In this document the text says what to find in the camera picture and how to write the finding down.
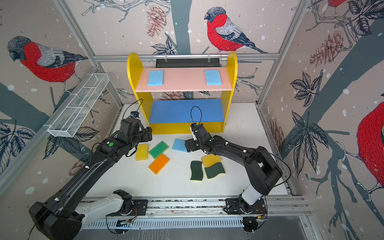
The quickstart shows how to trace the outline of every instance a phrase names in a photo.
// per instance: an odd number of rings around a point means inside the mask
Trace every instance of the orange sponge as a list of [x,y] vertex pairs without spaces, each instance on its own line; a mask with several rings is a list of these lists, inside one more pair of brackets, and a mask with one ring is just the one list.
[[167,158],[164,154],[161,154],[151,165],[149,165],[149,169],[157,175],[168,162],[169,158]]

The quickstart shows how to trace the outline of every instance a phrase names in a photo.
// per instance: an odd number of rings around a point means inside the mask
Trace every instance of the wire mesh basket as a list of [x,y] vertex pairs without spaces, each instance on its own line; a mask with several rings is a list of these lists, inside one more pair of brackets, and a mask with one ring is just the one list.
[[105,73],[88,74],[84,86],[52,123],[48,132],[54,137],[73,137],[109,83]]

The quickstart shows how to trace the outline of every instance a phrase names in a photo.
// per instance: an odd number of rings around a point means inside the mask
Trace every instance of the dark green scouring pad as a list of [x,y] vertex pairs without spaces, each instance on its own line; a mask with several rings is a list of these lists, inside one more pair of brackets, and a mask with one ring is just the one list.
[[215,163],[214,165],[205,168],[205,174],[207,175],[208,179],[214,178],[220,173],[225,173],[223,164],[221,162]]
[[192,161],[191,162],[191,181],[201,181],[203,180],[203,169],[201,168],[201,161]]

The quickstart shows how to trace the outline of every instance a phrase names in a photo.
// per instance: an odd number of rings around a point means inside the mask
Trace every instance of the yellow sponge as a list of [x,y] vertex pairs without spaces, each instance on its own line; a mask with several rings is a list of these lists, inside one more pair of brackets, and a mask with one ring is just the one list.
[[204,167],[210,167],[215,163],[221,162],[221,158],[218,155],[209,154],[201,158],[201,161],[204,164]]
[[142,144],[137,146],[136,161],[148,160],[148,144]]

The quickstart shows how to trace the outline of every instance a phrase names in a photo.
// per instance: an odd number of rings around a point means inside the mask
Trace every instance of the red bird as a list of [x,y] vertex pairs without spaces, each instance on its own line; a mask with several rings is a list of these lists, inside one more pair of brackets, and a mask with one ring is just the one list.
[[79,54],[63,51],[60,48],[43,46],[24,36],[17,36],[8,42],[8,51],[12,60],[19,59],[33,74],[47,82],[64,84],[75,74],[79,62],[88,59]]
[[227,16],[224,8],[213,7],[207,11],[204,19],[208,20],[208,39],[221,51],[236,51],[241,48],[251,48],[260,53],[266,53],[255,46]]
[[371,190],[367,190],[359,182],[356,183],[367,192],[368,199],[365,199],[365,201],[370,202],[371,193],[384,188],[384,102],[381,102],[361,120],[357,137],[359,154],[346,152],[344,145],[341,142],[337,143],[341,144],[345,154],[360,159],[376,178],[377,184]]

